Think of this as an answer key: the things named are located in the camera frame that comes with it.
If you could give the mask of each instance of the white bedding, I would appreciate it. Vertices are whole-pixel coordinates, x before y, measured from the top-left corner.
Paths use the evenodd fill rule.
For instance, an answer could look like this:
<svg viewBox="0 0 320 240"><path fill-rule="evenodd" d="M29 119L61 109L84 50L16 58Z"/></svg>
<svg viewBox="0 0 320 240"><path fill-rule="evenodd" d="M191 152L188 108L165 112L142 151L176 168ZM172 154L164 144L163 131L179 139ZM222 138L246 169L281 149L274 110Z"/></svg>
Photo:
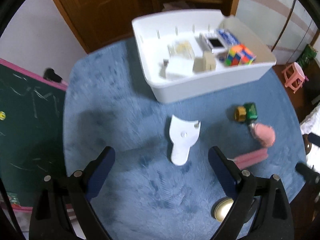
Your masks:
<svg viewBox="0 0 320 240"><path fill-rule="evenodd" d="M300 124L302 134L314 133L320 135L320 104L302 121ZM307 155L307 165L315 171L320 172L320 148L312 145L310 153Z"/></svg>

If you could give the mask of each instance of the green bag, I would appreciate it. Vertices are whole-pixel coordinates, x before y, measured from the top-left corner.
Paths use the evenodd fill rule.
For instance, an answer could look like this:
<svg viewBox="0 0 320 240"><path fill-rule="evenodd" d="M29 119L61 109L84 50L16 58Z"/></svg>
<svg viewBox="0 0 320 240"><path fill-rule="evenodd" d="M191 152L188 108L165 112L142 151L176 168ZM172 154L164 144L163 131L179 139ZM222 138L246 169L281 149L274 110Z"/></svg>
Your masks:
<svg viewBox="0 0 320 240"><path fill-rule="evenodd" d="M309 62L313 60L317 55L317 51L310 45L307 44L303 52L297 59L297 63L301 68L307 67Z"/></svg>

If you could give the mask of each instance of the orange stool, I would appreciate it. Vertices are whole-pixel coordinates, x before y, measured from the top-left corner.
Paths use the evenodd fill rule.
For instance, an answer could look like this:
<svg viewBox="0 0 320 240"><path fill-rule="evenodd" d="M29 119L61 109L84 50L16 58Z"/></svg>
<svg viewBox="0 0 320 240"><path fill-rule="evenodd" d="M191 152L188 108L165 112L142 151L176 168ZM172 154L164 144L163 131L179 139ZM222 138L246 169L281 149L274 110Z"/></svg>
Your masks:
<svg viewBox="0 0 320 240"><path fill-rule="evenodd" d="M296 91L302 87L302 84L305 80L304 73L300 65L296 62L287 66L282 73L284 74L285 84L284 86L287 88L291 88L293 93L295 94Z"/></svg>

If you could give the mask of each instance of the white plastic bin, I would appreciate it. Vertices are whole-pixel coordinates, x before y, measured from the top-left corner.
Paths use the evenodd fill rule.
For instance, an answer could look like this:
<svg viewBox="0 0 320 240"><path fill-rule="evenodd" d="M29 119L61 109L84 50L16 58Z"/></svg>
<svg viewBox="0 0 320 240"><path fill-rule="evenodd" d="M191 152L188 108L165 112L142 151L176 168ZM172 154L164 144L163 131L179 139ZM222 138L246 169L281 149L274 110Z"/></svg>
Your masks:
<svg viewBox="0 0 320 240"><path fill-rule="evenodd" d="M132 21L144 77L156 99L171 103L223 88L260 79L273 65L276 57L269 48L242 22L220 10L192 9L147 15ZM194 73L193 76L169 81L164 77L164 59L169 59L168 44L189 40L196 62L202 64L200 33L217 28L230 30L257 57L251 65L225 66L217 62L215 71Z"/></svg>

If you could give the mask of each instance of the wooden door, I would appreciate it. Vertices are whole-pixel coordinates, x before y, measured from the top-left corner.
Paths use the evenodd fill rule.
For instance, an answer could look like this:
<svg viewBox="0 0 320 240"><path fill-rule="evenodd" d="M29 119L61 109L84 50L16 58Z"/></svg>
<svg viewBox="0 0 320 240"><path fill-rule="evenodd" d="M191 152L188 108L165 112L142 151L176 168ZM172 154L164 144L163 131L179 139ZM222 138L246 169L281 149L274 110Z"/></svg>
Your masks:
<svg viewBox="0 0 320 240"><path fill-rule="evenodd" d="M132 36L131 21L153 12L151 0L54 1L87 52Z"/></svg>

